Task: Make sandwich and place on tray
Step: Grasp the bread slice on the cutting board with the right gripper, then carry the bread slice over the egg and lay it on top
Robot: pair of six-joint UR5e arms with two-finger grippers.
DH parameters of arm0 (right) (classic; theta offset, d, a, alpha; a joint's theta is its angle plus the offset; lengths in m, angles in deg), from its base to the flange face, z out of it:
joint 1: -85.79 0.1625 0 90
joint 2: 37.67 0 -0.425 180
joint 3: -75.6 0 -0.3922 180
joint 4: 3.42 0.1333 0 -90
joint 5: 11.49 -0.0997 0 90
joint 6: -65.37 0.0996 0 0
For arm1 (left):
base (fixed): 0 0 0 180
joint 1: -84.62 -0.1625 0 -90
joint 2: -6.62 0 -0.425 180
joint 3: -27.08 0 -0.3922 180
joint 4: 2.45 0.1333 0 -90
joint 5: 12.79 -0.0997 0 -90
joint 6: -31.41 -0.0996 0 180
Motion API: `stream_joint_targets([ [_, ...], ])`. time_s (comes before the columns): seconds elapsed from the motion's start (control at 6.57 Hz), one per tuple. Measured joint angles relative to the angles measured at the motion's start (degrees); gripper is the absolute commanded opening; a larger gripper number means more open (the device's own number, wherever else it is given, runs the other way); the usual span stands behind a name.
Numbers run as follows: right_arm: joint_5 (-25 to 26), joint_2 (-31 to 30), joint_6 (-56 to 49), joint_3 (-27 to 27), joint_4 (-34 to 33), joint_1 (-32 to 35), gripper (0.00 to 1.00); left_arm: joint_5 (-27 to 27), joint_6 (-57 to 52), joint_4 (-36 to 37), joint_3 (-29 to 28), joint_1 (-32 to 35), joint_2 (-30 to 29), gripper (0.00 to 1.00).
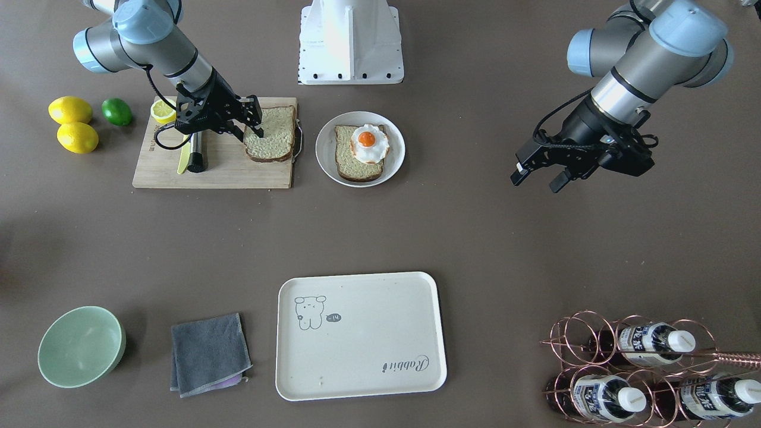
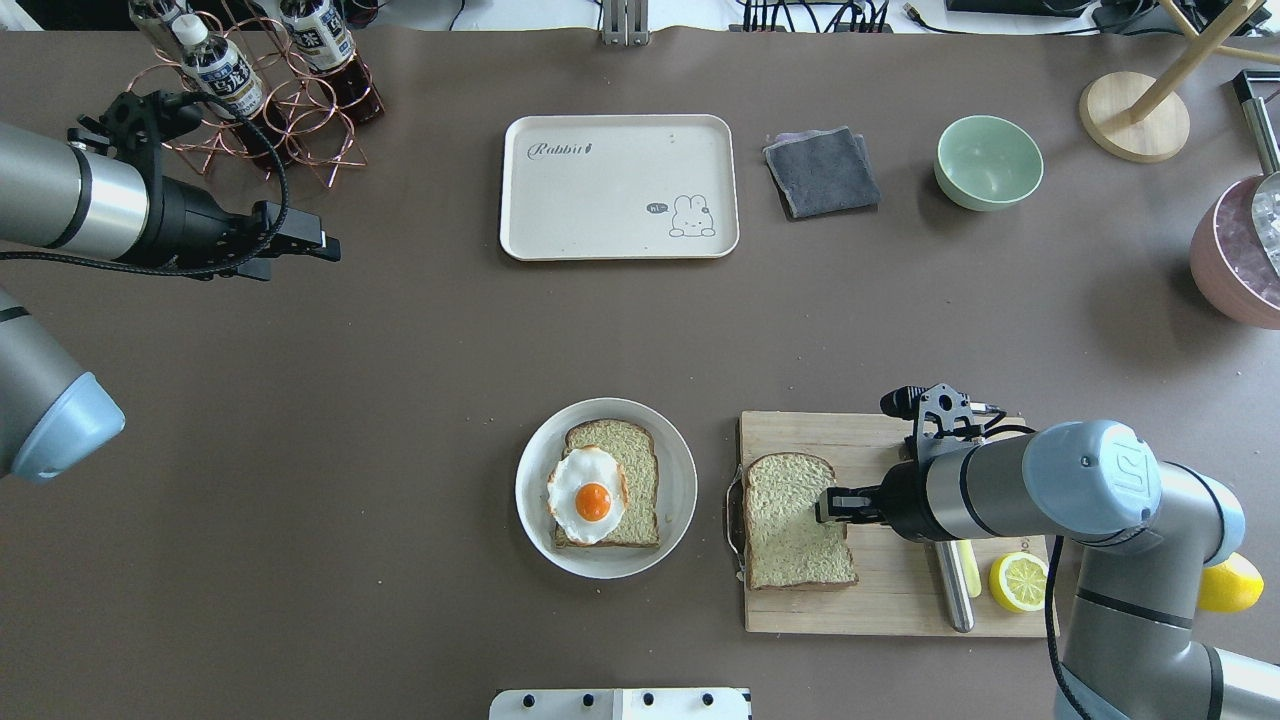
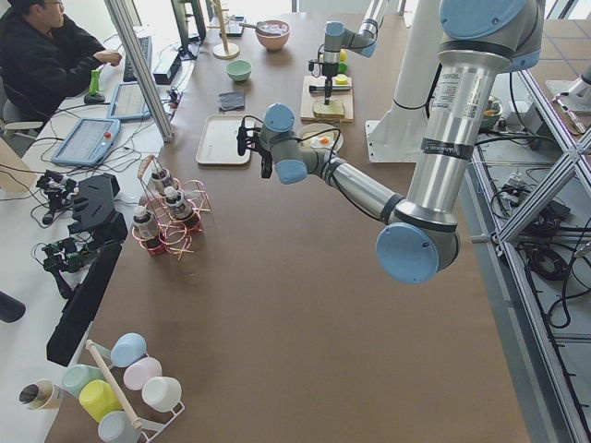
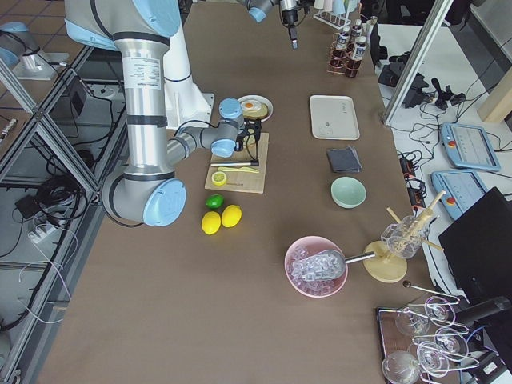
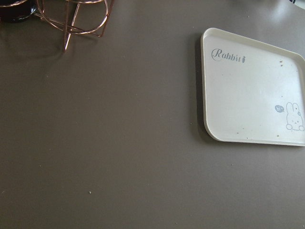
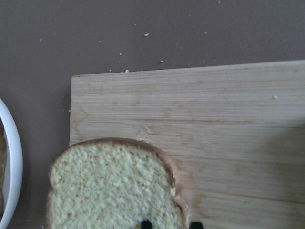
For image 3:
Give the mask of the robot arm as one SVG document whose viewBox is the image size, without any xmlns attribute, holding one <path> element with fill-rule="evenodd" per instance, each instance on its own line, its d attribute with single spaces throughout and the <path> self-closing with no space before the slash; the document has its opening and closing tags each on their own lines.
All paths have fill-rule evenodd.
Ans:
<svg viewBox="0 0 591 443">
<path fill-rule="evenodd" d="M 400 195 L 340 158 L 307 148 L 294 133 L 292 110 L 271 105 L 260 124 L 240 127 L 237 151 L 257 152 L 261 174 L 294 184 L 315 174 L 370 218 L 383 223 L 376 251 L 397 281 L 420 283 L 456 259 L 460 240 L 455 200 L 498 74 L 534 66 L 539 58 L 541 1 L 443 1 L 441 71 L 427 97 L 430 116 L 409 191 Z"/>
<path fill-rule="evenodd" d="M 325 105 L 331 103 L 332 80 L 338 74 L 342 49 L 371 57 L 388 4 L 388 0 L 371 1 L 358 31 L 349 30 L 341 21 L 325 23 L 324 42 L 319 48 L 318 59 L 308 63 L 309 71 L 313 70 L 314 64 L 320 66 L 320 74 L 324 76 Z"/>
</svg>

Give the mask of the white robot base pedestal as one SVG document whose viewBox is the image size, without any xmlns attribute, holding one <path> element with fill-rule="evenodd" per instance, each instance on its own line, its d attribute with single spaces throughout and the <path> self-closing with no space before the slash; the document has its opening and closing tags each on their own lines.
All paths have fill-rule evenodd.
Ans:
<svg viewBox="0 0 591 443">
<path fill-rule="evenodd" d="M 438 1 L 420 1 L 410 27 L 392 106 L 366 122 L 371 162 L 416 162 L 425 134 L 432 85 L 437 82 L 442 27 Z"/>
</svg>

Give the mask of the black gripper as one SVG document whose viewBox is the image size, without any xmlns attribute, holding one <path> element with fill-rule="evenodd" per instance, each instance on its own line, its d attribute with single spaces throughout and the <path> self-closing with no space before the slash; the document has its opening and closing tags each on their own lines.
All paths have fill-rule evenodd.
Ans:
<svg viewBox="0 0 591 443">
<path fill-rule="evenodd" d="M 324 104 L 329 105 L 332 96 L 332 79 L 337 75 L 337 63 L 319 60 L 320 71 L 324 76 Z"/>
<path fill-rule="evenodd" d="M 272 155 L 263 127 L 254 127 L 251 136 L 251 149 L 260 156 L 260 177 L 270 179 L 272 175 Z"/>
</svg>

